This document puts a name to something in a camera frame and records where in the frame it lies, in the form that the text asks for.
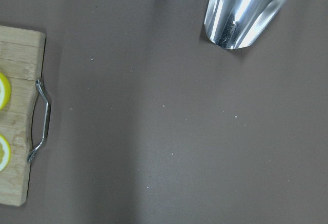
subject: wood grain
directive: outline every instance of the wood grain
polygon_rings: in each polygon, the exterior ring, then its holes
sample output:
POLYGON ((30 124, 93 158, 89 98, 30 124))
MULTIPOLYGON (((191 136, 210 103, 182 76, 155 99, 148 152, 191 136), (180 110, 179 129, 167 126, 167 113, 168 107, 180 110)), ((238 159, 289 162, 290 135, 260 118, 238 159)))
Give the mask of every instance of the wood grain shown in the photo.
POLYGON ((12 94, 0 110, 0 134, 9 142, 12 155, 0 171, 0 203, 20 206, 26 201, 32 148, 31 124, 37 97, 35 80, 41 77, 45 35, 0 26, 0 72, 7 76, 12 94))

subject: cutting board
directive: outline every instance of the cutting board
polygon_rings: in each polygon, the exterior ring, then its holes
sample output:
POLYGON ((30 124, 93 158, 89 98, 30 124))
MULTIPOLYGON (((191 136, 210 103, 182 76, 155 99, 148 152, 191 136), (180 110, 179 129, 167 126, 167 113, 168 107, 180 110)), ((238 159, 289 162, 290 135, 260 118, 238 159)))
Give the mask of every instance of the cutting board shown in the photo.
POLYGON ((0 72, 11 84, 11 98, 0 110, 0 134, 10 144, 11 159, 0 171, 0 203, 20 206, 26 201, 32 149, 31 126, 41 77, 46 36, 40 32, 0 26, 0 72))

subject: cutting board handle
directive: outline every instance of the cutting board handle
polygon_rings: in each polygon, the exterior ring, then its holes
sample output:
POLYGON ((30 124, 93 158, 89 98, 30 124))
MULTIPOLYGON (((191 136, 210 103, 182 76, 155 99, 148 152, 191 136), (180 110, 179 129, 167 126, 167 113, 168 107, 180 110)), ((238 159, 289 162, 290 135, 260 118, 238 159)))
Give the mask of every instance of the cutting board handle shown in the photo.
POLYGON ((38 90, 40 96, 44 100, 46 104, 46 110, 45 110, 45 119, 43 123, 43 133, 42 133, 42 139, 41 142, 38 144, 37 147, 35 147, 33 150, 29 152, 29 155, 27 157, 27 162, 32 163, 32 160, 34 159, 36 153, 38 152, 38 149, 43 145, 43 143, 47 140, 48 137, 48 130, 49 130, 49 120, 50 120, 50 110, 51 106, 50 103, 46 97, 45 87, 43 84, 43 80, 41 78, 38 78, 35 82, 36 89, 38 90))

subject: gray surface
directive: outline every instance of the gray surface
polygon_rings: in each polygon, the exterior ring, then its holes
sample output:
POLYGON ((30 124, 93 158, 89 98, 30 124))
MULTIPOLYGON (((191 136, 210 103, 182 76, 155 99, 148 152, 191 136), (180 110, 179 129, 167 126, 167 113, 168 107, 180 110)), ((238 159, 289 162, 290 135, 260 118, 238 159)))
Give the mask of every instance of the gray surface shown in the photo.
POLYGON ((328 0, 288 0, 234 52, 207 2, 0 0, 0 24, 47 34, 52 101, 0 223, 327 222, 328 0))

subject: yellow round object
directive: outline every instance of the yellow round object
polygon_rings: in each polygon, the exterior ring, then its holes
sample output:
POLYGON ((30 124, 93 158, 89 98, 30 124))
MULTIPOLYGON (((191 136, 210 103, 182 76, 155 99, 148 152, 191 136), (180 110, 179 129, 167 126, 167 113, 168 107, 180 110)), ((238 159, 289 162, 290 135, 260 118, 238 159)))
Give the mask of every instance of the yellow round object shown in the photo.
POLYGON ((8 103, 10 95, 10 83, 4 74, 0 73, 0 110, 8 103))
POLYGON ((0 171, 3 170, 10 161, 11 149, 8 141, 0 134, 0 171))

